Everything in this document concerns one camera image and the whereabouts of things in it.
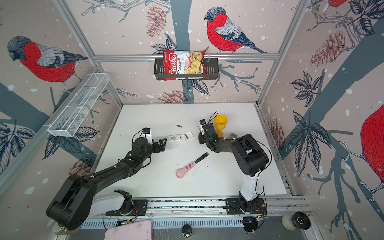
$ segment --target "pine cone illustration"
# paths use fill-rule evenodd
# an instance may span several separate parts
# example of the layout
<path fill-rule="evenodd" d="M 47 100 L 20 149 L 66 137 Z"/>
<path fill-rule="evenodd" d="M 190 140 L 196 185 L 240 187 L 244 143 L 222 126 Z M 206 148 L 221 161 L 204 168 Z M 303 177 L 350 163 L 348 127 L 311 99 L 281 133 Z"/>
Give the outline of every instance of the pine cone illustration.
<path fill-rule="evenodd" d="M 79 175 L 84 176 L 91 173 L 91 163 L 92 158 L 91 157 L 84 157 L 81 160 L 79 160 L 77 163 L 75 163 L 69 170 L 69 175 Z"/>
<path fill-rule="evenodd" d="M 163 92 L 159 101 L 162 103 L 184 103 L 189 101 L 189 98 L 179 90 L 172 90 L 171 92 Z"/>
<path fill-rule="evenodd" d="M 272 137 L 276 142 L 276 145 L 278 148 L 281 148 L 285 142 L 285 135 L 283 128 L 280 126 L 280 124 L 277 123 L 277 119 L 273 120 L 270 119 L 269 122 L 269 129 L 272 132 Z"/>
<path fill-rule="evenodd" d="M 152 5 L 147 11 L 147 18 L 147 34 L 153 38 L 155 34 L 159 35 L 161 30 L 164 29 L 166 14 L 159 6 Z"/>
<path fill-rule="evenodd" d="M 326 38 L 325 43 L 316 50 L 315 55 L 311 57 L 311 65 L 317 63 L 317 66 L 327 65 L 328 62 L 334 62 L 345 47 L 345 34 L 342 31 Z"/>

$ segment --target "bird illustration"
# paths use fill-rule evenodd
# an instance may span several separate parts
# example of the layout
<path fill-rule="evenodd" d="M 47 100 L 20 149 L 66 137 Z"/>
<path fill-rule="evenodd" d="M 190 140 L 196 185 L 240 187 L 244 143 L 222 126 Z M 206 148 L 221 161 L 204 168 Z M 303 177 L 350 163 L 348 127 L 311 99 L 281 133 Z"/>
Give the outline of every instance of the bird illustration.
<path fill-rule="evenodd" d="M 341 14 L 340 12 L 337 11 L 337 7 L 340 6 L 341 4 L 345 3 L 346 1 L 347 0 L 325 0 L 325 2 L 328 3 L 327 10 L 329 9 L 329 7 L 334 7 L 336 9 L 336 13 L 333 16 Z"/>
<path fill-rule="evenodd" d="M 367 190 L 372 194 L 372 198 L 369 201 L 374 202 L 374 194 L 384 189 L 384 104 L 372 115 L 370 115 L 362 125 L 361 128 L 361 145 L 362 154 L 356 154 L 349 151 L 345 142 L 344 144 L 347 150 L 347 157 L 345 161 L 349 160 L 349 155 L 355 155 L 356 157 L 364 159 L 371 169 L 380 178 L 380 185 L 371 190 L 364 182 L 360 182 L 365 186 Z"/>
<path fill-rule="evenodd" d="M 255 46 L 243 33 L 240 27 L 235 25 L 227 16 L 224 8 L 213 7 L 207 11 L 204 17 L 207 20 L 208 39 L 218 48 L 218 52 L 235 52 L 241 48 L 251 48 L 260 53 L 266 53 Z"/>
<path fill-rule="evenodd" d="M 8 51 L 13 61 L 17 59 L 41 80 L 64 84 L 75 74 L 74 70 L 80 61 L 88 59 L 79 54 L 63 51 L 60 48 L 52 48 L 32 42 L 24 36 L 17 36 L 8 42 Z"/>

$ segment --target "yellow cup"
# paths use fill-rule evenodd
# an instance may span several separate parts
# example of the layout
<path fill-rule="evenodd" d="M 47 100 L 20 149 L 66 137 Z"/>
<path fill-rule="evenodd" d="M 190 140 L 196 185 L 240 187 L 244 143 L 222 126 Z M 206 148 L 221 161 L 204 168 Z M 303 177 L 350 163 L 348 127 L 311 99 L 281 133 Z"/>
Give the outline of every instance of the yellow cup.
<path fill-rule="evenodd" d="M 224 115 L 217 115 L 215 117 L 214 127 L 217 131 L 221 131 L 227 125 L 228 119 Z"/>
<path fill-rule="evenodd" d="M 223 137 L 223 135 L 224 135 L 224 134 L 223 134 L 222 131 L 217 131 L 217 136 L 218 136 L 218 137 Z"/>

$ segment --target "white remote control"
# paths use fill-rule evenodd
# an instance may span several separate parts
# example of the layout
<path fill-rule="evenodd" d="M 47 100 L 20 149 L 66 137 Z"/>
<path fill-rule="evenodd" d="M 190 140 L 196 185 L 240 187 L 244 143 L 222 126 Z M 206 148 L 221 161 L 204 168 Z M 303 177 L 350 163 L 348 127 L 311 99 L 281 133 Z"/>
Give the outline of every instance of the white remote control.
<path fill-rule="evenodd" d="M 166 136 L 167 143 L 168 142 L 184 142 L 187 139 L 190 139 L 193 137 L 193 134 L 191 131 L 186 132 L 185 134 L 175 134 L 175 135 L 169 135 Z"/>

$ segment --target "cassava chips bag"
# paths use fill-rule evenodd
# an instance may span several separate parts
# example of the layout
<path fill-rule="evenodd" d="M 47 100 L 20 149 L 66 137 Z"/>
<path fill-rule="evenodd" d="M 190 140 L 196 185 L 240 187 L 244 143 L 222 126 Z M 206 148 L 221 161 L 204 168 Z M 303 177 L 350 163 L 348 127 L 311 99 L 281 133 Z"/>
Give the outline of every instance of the cassava chips bag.
<path fill-rule="evenodd" d="M 194 51 L 173 51 L 163 50 L 164 58 L 163 64 L 165 74 L 197 74 L 207 73 L 203 64 L 205 50 L 202 52 Z M 179 80 L 184 78 L 165 78 L 164 80 Z"/>

